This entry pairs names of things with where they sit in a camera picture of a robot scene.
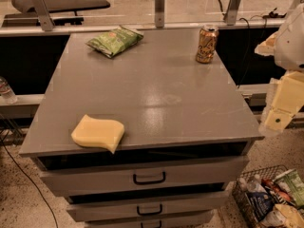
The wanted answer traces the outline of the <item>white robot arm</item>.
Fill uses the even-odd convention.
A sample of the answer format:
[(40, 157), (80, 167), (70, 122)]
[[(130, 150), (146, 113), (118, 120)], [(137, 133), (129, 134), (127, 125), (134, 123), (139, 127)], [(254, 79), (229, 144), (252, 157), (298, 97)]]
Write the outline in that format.
[(259, 132), (273, 137), (283, 132), (304, 106), (304, 4), (299, 4), (279, 30), (255, 48), (262, 56), (273, 55), (275, 64), (286, 70), (271, 79)]

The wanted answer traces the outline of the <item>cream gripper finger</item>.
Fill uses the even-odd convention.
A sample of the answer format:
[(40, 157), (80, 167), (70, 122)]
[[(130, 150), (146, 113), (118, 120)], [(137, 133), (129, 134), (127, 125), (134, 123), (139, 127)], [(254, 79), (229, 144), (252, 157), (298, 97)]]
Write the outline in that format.
[(258, 131), (264, 137), (274, 137), (283, 132), (293, 117), (294, 114), (265, 107), (261, 114)]

